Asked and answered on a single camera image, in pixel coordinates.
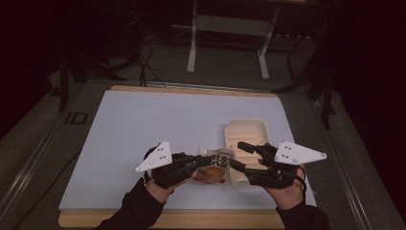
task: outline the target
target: white container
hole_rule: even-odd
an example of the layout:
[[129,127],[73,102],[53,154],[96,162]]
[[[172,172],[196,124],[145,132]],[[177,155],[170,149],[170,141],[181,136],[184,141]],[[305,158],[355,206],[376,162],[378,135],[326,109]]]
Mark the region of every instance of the white container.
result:
[[[237,147],[238,142],[246,142],[253,146],[270,143],[265,123],[259,119],[234,119],[225,129],[226,146],[231,148],[236,161],[246,165],[247,169],[266,169],[259,164],[261,157],[256,153],[249,153]],[[251,186],[244,173],[232,168],[229,170],[231,184],[235,188]]]

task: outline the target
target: desk leg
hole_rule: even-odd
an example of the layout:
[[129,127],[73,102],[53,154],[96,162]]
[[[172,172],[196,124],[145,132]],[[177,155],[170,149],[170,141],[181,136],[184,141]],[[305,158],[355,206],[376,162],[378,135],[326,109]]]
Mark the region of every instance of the desk leg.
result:
[[196,17],[197,17],[197,1],[193,1],[193,18],[192,18],[192,44],[191,50],[189,51],[189,61],[188,61],[188,74],[194,73],[194,64],[196,63]]
[[277,22],[279,12],[280,12],[280,8],[276,8],[274,11],[272,22],[269,23],[269,27],[268,27],[268,30],[265,35],[265,41],[263,43],[263,46],[260,50],[258,50],[260,74],[262,76],[262,79],[265,81],[269,80],[268,68],[266,67],[265,53],[266,53],[266,50],[268,49],[269,41],[272,38],[272,33],[274,32],[274,28],[275,28],[275,24]]

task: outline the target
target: snack bag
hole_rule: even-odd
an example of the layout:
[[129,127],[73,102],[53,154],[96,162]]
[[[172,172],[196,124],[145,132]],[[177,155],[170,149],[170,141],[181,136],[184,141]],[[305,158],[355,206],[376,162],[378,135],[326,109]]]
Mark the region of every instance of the snack bag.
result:
[[235,155],[231,149],[199,149],[201,156],[212,156],[214,158],[209,166],[197,168],[194,171],[192,178],[205,184],[224,183],[226,172],[230,169],[229,159],[234,158]]

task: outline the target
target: white paper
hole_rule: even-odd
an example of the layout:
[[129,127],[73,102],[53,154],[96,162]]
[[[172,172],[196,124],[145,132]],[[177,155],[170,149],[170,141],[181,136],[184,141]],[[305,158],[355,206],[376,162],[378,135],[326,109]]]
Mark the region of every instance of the white paper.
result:
[[[60,210],[118,209],[142,173],[146,152],[168,139],[172,153],[225,147],[233,119],[261,119],[271,145],[294,142],[281,101],[214,95],[106,91],[71,176]],[[307,204],[315,205],[307,182]],[[190,181],[174,192],[165,209],[275,209],[261,187],[235,189],[229,182]]]

